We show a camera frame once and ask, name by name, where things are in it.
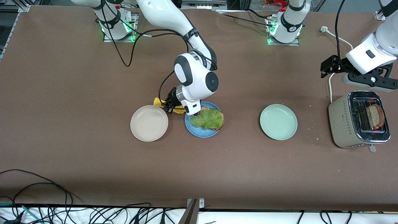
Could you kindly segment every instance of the toast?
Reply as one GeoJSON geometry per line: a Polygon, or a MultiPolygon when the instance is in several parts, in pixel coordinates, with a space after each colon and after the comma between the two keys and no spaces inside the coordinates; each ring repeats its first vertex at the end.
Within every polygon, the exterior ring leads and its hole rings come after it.
{"type": "Polygon", "coordinates": [[[384,125],[385,115],[383,109],[379,105],[373,104],[367,107],[366,112],[371,128],[377,130],[384,125]]]}

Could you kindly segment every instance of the plate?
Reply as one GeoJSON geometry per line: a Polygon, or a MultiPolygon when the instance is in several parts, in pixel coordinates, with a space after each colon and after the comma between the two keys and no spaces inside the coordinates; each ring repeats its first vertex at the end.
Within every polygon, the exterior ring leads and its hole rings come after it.
{"type": "Polygon", "coordinates": [[[164,135],[169,125],[166,112],[160,107],[147,105],[138,109],[132,116],[130,128],[141,141],[155,141],[164,135]]]}
{"type": "Polygon", "coordinates": [[[296,133],[297,118],[289,107],[273,104],[261,112],[260,125],[270,138],[286,140],[296,133]]]}
{"type": "MultiPolygon", "coordinates": [[[[205,106],[210,109],[220,110],[216,105],[214,105],[210,102],[202,101],[201,106],[205,106]]],[[[217,134],[218,130],[210,130],[210,129],[205,130],[205,129],[203,129],[203,127],[197,128],[197,127],[193,126],[191,124],[191,122],[189,121],[192,118],[193,117],[185,114],[185,126],[187,127],[188,131],[191,134],[193,134],[194,136],[199,137],[199,138],[208,138],[208,137],[211,137],[211,136],[217,134]]]]}

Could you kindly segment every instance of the white cable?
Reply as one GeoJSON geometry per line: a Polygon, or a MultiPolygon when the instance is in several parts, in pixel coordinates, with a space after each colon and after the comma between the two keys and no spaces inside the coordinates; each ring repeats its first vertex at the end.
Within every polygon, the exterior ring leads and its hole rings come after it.
{"type": "Polygon", "coordinates": [[[332,83],[330,82],[330,80],[332,79],[332,77],[334,76],[335,73],[332,73],[329,77],[329,93],[330,93],[330,103],[333,103],[333,95],[332,95],[332,83]]]}
{"type": "MultiPolygon", "coordinates": [[[[336,35],[332,34],[332,33],[328,30],[328,27],[327,27],[327,26],[322,26],[320,30],[321,30],[322,33],[328,33],[328,34],[330,34],[330,35],[336,37],[336,35]]],[[[346,41],[346,40],[344,40],[343,38],[340,38],[340,37],[339,37],[339,40],[341,40],[341,41],[345,42],[346,44],[348,44],[348,45],[351,47],[351,50],[354,49],[354,47],[352,46],[352,44],[350,44],[348,41],[346,41]]]]}
{"type": "MultiPolygon", "coordinates": [[[[336,35],[332,34],[329,30],[327,26],[322,26],[321,27],[321,32],[322,33],[328,33],[334,37],[336,37],[336,35]]],[[[351,50],[354,49],[354,47],[352,46],[352,44],[350,44],[348,41],[344,40],[343,38],[339,37],[339,40],[343,41],[344,43],[348,44],[351,47],[351,50]]],[[[330,82],[330,80],[332,79],[332,77],[334,76],[334,74],[336,73],[332,73],[329,77],[329,93],[330,93],[330,103],[333,103],[333,94],[332,94],[332,83],[330,82]]]]}

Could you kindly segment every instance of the red object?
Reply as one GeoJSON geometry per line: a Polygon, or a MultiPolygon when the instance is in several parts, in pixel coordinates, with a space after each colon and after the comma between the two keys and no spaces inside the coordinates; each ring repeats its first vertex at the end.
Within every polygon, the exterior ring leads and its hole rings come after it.
{"type": "Polygon", "coordinates": [[[287,2],[284,0],[274,0],[274,4],[283,7],[287,6],[287,2]]]}

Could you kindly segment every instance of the blue plate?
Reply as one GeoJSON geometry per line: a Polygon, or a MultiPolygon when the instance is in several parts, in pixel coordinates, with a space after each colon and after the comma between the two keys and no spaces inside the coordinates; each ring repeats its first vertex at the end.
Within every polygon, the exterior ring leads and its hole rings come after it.
{"type": "MultiPolygon", "coordinates": [[[[202,101],[201,102],[201,106],[205,106],[205,107],[210,108],[210,109],[220,110],[216,105],[214,105],[214,104],[212,104],[210,102],[202,101]]],[[[189,121],[192,118],[193,117],[185,114],[185,126],[187,127],[188,131],[191,134],[195,135],[196,137],[208,138],[208,137],[211,137],[211,136],[215,135],[218,132],[218,130],[210,130],[210,129],[205,130],[205,129],[203,129],[203,127],[197,128],[197,127],[193,126],[191,124],[191,122],[189,121]]]]}

